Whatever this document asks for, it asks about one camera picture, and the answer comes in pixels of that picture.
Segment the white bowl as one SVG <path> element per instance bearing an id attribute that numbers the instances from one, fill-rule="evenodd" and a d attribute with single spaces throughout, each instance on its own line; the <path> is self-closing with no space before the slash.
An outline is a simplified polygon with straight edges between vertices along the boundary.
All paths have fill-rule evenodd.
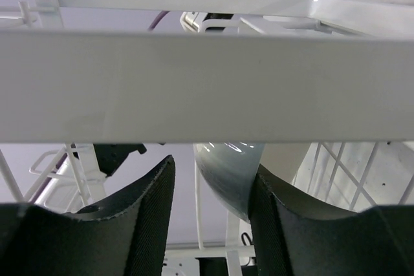
<path id="1" fill-rule="evenodd" d="M 246 142 L 205 142 L 193 145 L 195 163 L 215 196 L 249 223 L 250 193 L 265 145 Z"/>

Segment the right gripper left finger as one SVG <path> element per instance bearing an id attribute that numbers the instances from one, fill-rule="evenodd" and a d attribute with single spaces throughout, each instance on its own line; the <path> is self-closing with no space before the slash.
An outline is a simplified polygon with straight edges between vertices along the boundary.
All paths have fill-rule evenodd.
<path id="1" fill-rule="evenodd" d="M 2 275 L 160 275 L 175 161 L 76 213 L 1 205 Z"/>

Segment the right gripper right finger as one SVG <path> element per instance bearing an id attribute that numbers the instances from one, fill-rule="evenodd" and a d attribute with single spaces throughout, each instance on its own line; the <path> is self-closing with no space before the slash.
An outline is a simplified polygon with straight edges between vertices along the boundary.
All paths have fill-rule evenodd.
<path id="1" fill-rule="evenodd" d="M 412 275 L 413 206 L 355 213 L 259 169 L 249 220 L 259 275 Z"/>

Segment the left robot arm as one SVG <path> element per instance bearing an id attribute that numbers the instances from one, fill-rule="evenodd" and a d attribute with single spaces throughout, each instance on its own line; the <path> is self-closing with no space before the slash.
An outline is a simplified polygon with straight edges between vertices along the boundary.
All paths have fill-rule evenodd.
<path id="1" fill-rule="evenodd" d="M 80 144 L 43 153 L 30 167 L 37 175 L 24 198 L 59 213 L 77 211 L 107 196 L 104 183 L 123 164 L 130 153 L 146 153 L 138 144 Z"/>

